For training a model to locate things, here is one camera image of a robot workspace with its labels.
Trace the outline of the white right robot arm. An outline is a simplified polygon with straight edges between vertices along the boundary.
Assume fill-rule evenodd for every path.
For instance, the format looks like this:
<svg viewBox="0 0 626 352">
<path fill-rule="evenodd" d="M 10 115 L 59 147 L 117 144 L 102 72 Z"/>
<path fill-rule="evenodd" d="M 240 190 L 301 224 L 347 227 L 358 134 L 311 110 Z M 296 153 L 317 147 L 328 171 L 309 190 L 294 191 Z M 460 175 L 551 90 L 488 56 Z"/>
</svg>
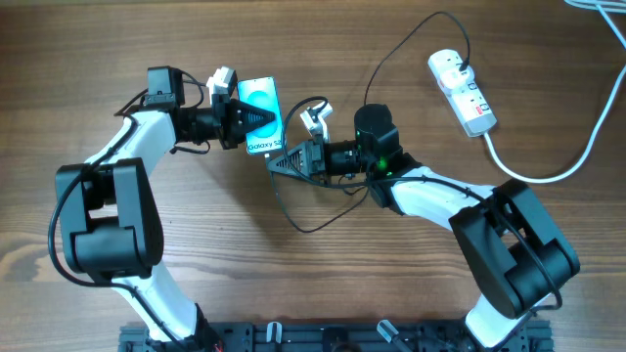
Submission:
<svg viewBox="0 0 626 352">
<path fill-rule="evenodd" d="M 347 193 L 366 189 L 380 207 L 452 232 L 481 292 L 462 324 L 483 349 L 504 347 L 547 309 L 547 297 L 555 299 L 552 309 L 561 307 L 560 289 L 579 273 L 580 261 L 526 183 L 475 185 L 433 172 L 403 150 L 386 105 L 358 109 L 353 139 L 332 143 L 324 129 L 327 106 L 304 111 L 310 139 L 267 157 L 270 175 Z"/>
</svg>

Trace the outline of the Galaxy smartphone cyan screen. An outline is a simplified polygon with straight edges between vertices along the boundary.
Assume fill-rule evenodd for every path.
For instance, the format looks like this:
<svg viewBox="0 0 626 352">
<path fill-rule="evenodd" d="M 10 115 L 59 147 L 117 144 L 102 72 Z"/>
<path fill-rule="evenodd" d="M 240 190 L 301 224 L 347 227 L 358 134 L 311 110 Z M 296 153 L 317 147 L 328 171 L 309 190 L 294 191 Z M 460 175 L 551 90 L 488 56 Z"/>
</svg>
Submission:
<svg viewBox="0 0 626 352">
<path fill-rule="evenodd" d="M 249 154 L 267 154 L 282 147 L 283 120 L 278 90 L 273 76 L 243 80 L 238 83 L 239 99 L 256 108 L 249 120 L 258 125 L 246 134 Z"/>
</svg>

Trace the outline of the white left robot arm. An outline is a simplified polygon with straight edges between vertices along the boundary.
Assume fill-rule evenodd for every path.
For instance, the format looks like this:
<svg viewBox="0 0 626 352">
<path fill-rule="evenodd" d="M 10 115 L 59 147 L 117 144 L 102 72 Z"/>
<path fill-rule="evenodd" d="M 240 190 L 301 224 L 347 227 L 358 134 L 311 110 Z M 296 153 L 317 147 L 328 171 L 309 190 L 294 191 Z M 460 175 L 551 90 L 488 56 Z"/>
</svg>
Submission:
<svg viewBox="0 0 626 352">
<path fill-rule="evenodd" d="M 162 255 L 164 234 L 149 176 L 166 154 L 216 140 L 234 149 L 277 120 L 271 110 L 233 98 L 236 72 L 226 66 L 186 106 L 186 71 L 153 66 L 147 87 L 117 112 L 122 128 L 82 163 L 55 175 L 57 204 L 48 229 L 53 266 L 78 286 L 119 293 L 148 328 L 157 351 L 219 350 L 222 339 L 200 306 L 176 284 Z"/>
</svg>

